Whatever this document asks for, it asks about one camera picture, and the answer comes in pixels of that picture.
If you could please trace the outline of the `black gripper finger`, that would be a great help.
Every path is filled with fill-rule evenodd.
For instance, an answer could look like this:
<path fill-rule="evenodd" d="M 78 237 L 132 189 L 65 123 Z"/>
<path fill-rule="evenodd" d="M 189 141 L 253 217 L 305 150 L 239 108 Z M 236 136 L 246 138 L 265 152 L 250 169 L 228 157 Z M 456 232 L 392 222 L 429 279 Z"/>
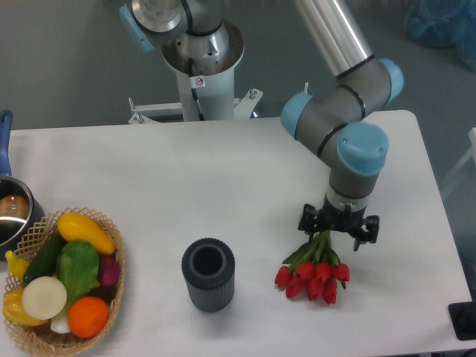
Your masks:
<path fill-rule="evenodd" d="M 379 234 L 380 217 L 372 215 L 363 218 L 358 227 L 351 228 L 349 235 L 354 239 L 353 250 L 357 251 L 361 245 L 375 244 Z"/>
<path fill-rule="evenodd" d="M 303 206 L 297 229 L 308 236 L 308 243 L 313 241 L 314 235 L 318 231 L 316 227 L 318 225 L 318 217 L 320 214 L 321 210 L 316 209 L 311 204 L 305 204 Z"/>

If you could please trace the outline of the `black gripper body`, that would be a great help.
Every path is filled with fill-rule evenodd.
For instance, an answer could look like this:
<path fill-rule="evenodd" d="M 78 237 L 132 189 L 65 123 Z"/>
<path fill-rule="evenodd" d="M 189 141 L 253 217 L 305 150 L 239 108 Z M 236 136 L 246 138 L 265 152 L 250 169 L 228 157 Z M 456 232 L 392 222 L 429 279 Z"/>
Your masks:
<path fill-rule="evenodd" d="M 340 209 L 325 202 L 318 214 L 318 231 L 331 230 L 350 234 L 362 227 L 365 211 L 366 208 L 352 211 L 350 206 Z"/>

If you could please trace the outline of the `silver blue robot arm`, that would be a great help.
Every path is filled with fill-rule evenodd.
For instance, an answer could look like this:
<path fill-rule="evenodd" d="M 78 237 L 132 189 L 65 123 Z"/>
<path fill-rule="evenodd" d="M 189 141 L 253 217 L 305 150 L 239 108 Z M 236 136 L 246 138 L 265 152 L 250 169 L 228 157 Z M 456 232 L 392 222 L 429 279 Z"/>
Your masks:
<path fill-rule="evenodd" d="M 344 1 L 297 1 L 297 11 L 320 49 L 337 88 L 322 100 L 301 92 L 280 115 L 282 126 L 330 169 L 321 208 L 306 205 L 299 229 L 348 233 L 355 246 L 374 243 L 379 218 L 365 211 L 385 165 L 388 139 L 365 118 L 402 90 L 398 65 L 376 59 Z M 234 69 L 244 43 L 222 17 L 220 1 L 128 1 L 120 18 L 145 52 L 160 48 L 176 73 L 185 121 L 235 118 Z"/>

